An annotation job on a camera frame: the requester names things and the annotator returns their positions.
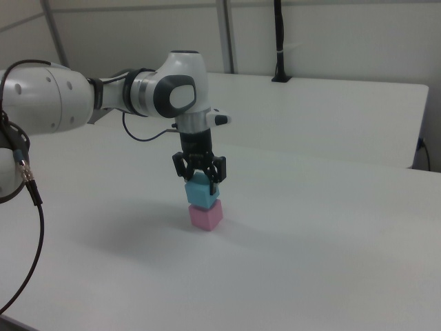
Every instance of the cube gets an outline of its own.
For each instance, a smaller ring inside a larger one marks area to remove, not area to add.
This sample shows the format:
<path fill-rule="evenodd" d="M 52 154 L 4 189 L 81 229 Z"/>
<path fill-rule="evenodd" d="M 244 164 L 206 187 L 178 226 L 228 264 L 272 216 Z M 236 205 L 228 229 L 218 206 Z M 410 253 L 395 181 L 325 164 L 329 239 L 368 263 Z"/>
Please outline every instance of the cube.
<path fill-rule="evenodd" d="M 189 208 L 193 226 L 205 231 L 212 231 L 223 218 L 221 200 L 216 200 L 210 209 L 203 209 L 196 205 Z"/>
<path fill-rule="evenodd" d="M 185 184 L 185 191 L 189 203 L 205 209 L 210 209 L 219 196 L 219 188 L 216 188 L 216 193 L 210 195 L 209 179 L 202 172 L 194 173 L 193 178 Z"/>

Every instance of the cable connector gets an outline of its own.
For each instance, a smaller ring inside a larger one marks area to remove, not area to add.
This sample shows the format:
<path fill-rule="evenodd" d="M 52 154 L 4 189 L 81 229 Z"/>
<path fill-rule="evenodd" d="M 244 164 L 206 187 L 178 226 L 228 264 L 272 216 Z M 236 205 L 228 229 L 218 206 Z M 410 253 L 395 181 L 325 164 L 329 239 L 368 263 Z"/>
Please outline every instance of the cable connector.
<path fill-rule="evenodd" d="M 21 178 L 25 183 L 34 180 L 34 174 L 30 169 L 29 163 L 23 157 L 23 153 L 21 150 L 14 151 L 14 160 L 17 162 L 17 167 L 19 172 L 21 173 Z"/>
<path fill-rule="evenodd" d="M 34 205 L 41 205 L 43 201 L 41 200 L 40 193 L 37 187 L 37 183 L 34 180 L 34 174 L 30 169 L 29 163 L 24 159 L 21 150 L 14 151 L 14 160 L 17 162 L 17 167 L 21 173 L 21 178 L 29 191 Z"/>

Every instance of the table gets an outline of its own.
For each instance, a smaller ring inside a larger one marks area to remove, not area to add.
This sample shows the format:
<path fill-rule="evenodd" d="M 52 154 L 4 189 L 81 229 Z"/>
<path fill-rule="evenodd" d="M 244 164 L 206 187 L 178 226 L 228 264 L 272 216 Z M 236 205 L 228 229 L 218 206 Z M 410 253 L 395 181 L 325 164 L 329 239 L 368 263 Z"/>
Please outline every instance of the table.
<path fill-rule="evenodd" d="M 233 122 L 213 129 L 219 143 L 398 168 L 413 165 L 428 87 L 414 84 L 208 74 L 209 100 Z M 121 127 L 119 114 L 96 124 Z M 162 119 L 127 119 L 158 132 Z"/>
<path fill-rule="evenodd" d="M 171 156 L 85 126 L 32 139 L 46 237 L 7 315 L 50 330 L 438 330 L 441 177 L 221 143 L 225 219 L 189 222 Z M 1 207 L 0 298 L 31 264 L 37 211 Z"/>

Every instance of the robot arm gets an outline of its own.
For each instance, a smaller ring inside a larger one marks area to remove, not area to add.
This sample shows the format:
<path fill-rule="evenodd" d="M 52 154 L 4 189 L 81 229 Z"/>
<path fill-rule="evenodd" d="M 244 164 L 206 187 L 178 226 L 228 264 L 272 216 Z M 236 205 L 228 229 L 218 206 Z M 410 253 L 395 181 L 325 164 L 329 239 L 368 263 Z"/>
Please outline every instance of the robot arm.
<path fill-rule="evenodd" d="M 157 71 L 140 69 L 111 79 L 86 79 L 62 66 L 17 68 L 8 75 L 3 93 L 9 120 L 28 134 L 77 128 L 89 121 L 93 109 L 100 108 L 175 118 L 183 149 L 173 156 L 178 176 L 188 180 L 196 169 L 202 170 L 209 177 L 212 194 L 226 177 L 225 158 L 212 152 L 210 128 L 231 118 L 211 108 L 205 64 L 197 52 L 173 51 Z M 9 152 L 0 148 L 0 198 L 21 182 L 12 157 L 5 153 Z"/>

